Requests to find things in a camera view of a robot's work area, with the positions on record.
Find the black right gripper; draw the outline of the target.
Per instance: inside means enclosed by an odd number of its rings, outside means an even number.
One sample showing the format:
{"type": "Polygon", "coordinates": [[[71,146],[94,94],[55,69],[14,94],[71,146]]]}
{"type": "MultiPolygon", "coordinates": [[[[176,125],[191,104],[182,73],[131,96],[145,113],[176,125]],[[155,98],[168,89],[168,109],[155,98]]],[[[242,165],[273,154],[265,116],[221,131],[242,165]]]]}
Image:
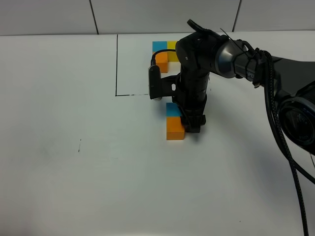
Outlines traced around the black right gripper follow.
{"type": "Polygon", "coordinates": [[[207,101],[208,72],[181,72],[162,80],[162,96],[172,97],[182,113],[185,132],[199,133],[206,123],[204,109],[207,101]]]}

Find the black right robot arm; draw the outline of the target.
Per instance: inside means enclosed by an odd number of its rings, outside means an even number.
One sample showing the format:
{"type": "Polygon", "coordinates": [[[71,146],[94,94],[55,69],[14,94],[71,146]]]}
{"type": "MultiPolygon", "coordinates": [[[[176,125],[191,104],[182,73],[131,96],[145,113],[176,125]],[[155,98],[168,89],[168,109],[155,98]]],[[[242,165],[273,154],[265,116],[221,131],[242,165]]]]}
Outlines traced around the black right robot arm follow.
{"type": "Polygon", "coordinates": [[[176,43],[181,65],[172,95],[181,111],[186,132],[198,133],[205,124],[207,80],[211,73],[224,78],[246,79],[255,87],[270,90],[270,105],[284,134],[302,149],[315,151],[315,64],[269,55],[248,42],[233,40],[199,26],[176,43]]]}

